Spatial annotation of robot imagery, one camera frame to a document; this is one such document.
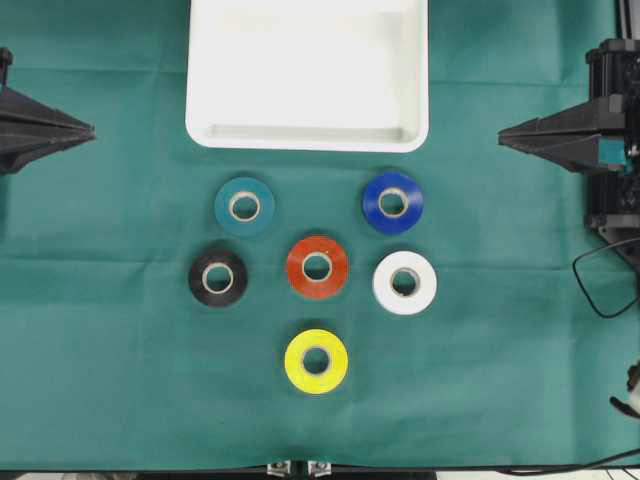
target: tape roll center hole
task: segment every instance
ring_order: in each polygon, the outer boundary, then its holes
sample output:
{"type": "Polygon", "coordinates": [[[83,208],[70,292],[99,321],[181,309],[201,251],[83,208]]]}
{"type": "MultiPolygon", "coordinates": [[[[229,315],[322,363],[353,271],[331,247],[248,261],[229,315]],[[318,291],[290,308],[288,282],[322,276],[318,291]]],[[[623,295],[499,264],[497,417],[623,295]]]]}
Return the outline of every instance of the tape roll center hole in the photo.
{"type": "Polygon", "coordinates": [[[238,192],[229,201],[229,212],[238,222],[251,222],[260,214],[260,200],[252,192],[238,192]]]}
{"type": "Polygon", "coordinates": [[[202,274],[202,283],[210,293],[222,295],[233,285],[233,271],[224,263],[214,263],[202,274]]]}
{"type": "Polygon", "coordinates": [[[418,274],[410,268],[401,268],[391,278],[391,288],[400,297],[411,297],[420,287],[418,274]]]}
{"type": "Polygon", "coordinates": [[[399,188],[387,188],[378,198],[378,206],[385,217],[398,218],[409,208],[409,197],[399,188]]]}
{"type": "Polygon", "coordinates": [[[319,347],[307,350],[302,359],[304,369],[311,375],[322,375],[329,370],[330,364],[329,353],[324,348],[319,347]]]}
{"type": "Polygon", "coordinates": [[[331,259],[324,253],[312,253],[302,262],[302,272],[312,282],[324,282],[332,271],[331,259]]]}

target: black cable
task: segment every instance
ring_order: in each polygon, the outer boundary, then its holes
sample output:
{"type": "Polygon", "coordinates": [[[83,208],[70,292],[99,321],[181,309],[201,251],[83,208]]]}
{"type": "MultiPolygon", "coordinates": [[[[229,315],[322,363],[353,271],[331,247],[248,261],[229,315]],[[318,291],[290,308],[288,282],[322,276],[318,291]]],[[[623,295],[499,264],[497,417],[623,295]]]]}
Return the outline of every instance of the black cable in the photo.
{"type": "Polygon", "coordinates": [[[616,462],[618,460],[622,460],[628,457],[633,457],[635,455],[640,455],[640,448],[629,450],[627,452],[618,453],[616,455],[612,455],[611,457],[603,458],[602,460],[597,460],[592,463],[587,463],[584,465],[576,465],[575,467],[559,468],[557,470],[533,470],[533,471],[526,471],[526,472],[518,471],[518,470],[501,470],[499,473],[504,473],[505,475],[513,475],[515,477],[533,477],[536,475],[555,475],[556,473],[573,473],[573,472],[579,472],[581,470],[592,470],[594,468],[607,467],[612,462],[616,462]]]}
{"type": "Polygon", "coordinates": [[[626,468],[623,468],[622,471],[624,473],[626,473],[627,475],[629,475],[631,478],[633,478],[633,480],[640,480],[638,479],[638,477],[636,477],[633,473],[631,473],[629,470],[627,470],[626,468]]]}
{"type": "Polygon", "coordinates": [[[619,0],[617,10],[618,18],[620,20],[618,25],[620,28],[620,36],[622,38],[633,38],[629,0],[619,0]]]}
{"type": "Polygon", "coordinates": [[[626,245],[628,243],[635,243],[635,242],[640,242],[640,237],[629,238],[627,240],[621,240],[619,242],[612,243],[611,245],[605,245],[604,247],[595,248],[590,252],[583,253],[582,255],[580,255],[578,258],[576,258],[573,261],[573,264],[571,265],[571,267],[573,268],[573,274],[575,275],[576,280],[578,281],[578,285],[580,286],[580,290],[582,290],[582,293],[584,293],[584,296],[587,298],[587,301],[589,302],[589,305],[591,305],[591,308],[593,309],[593,311],[596,312],[598,316],[602,318],[612,319],[612,318],[619,317],[620,315],[625,313],[627,310],[629,310],[631,307],[633,307],[636,303],[638,303],[638,300],[640,300],[640,295],[637,296],[635,300],[633,300],[631,303],[629,303],[628,305],[626,305],[625,307],[623,307],[622,309],[618,310],[615,313],[611,313],[611,314],[602,313],[600,309],[596,307],[596,304],[591,298],[591,295],[589,295],[587,288],[584,286],[584,283],[582,283],[582,279],[580,278],[580,274],[578,273],[578,267],[577,267],[578,262],[586,257],[590,257],[591,255],[596,255],[600,252],[604,252],[606,250],[611,250],[611,249],[626,245]]]}

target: orange tape roll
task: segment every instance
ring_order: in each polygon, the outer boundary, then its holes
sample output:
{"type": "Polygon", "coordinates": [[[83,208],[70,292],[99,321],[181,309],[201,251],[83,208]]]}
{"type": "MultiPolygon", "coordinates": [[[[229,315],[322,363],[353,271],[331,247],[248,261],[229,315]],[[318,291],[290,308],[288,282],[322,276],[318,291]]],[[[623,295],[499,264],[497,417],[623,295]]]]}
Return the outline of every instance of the orange tape roll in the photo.
{"type": "Polygon", "coordinates": [[[291,286],[300,295],[313,300],[324,300],[336,295],[347,282],[349,257],[331,238],[307,237],[289,252],[287,274],[291,286]],[[312,278],[305,272],[305,264],[313,257],[320,257],[329,264],[329,272],[323,278],[312,278]]]}

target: teal tape roll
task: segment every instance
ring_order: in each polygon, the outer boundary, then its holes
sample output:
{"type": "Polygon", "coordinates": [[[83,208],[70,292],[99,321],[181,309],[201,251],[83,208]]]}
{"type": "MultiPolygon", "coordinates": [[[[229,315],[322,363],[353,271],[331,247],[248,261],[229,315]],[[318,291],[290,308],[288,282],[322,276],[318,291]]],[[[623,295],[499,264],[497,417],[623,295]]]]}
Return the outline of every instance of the teal tape roll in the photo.
{"type": "Polygon", "coordinates": [[[276,210],[276,202],[269,187],[255,178],[238,177],[222,186],[215,201],[218,223],[229,233],[239,237],[251,237],[264,231],[276,210]],[[250,199],[256,211],[249,218],[235,213],[236,202],[250,199]]]}

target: teal component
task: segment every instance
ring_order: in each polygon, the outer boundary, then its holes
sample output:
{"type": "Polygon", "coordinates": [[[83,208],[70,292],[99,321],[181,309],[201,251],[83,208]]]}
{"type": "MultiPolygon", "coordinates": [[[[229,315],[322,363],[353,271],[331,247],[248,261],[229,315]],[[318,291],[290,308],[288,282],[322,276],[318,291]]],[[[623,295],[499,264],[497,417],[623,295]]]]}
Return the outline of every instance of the teal component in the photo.
{"type": "Polygon", "coordinates": [[[598,163],[601,165],[621,165],[625,173],[633,171],[633,165],[624,151],[623,140],[601,138],[598,142],[598,163]]]}
{"type": "Polygon", "coordinates": [[[225,183],[215,201],[218,223],[227,232],[238,237],[252,237],[262,233],[271,223],[275,210],[276,202],[269,187],[250,177],[238,177],[225,183]],[[250,198],[255,202],[255,217],[242,220],[234,216],[233,205],[241,198],[250,198]]]}

